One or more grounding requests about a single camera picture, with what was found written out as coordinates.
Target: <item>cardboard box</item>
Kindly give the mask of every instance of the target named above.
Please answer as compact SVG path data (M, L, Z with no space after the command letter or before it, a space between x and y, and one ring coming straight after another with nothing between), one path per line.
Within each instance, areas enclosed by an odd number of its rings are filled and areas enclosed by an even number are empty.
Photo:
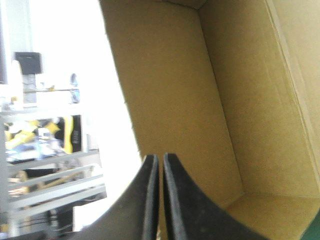
M172 2L101 1L141 155L176 153L234 218L300 239L320 208L320 3Z

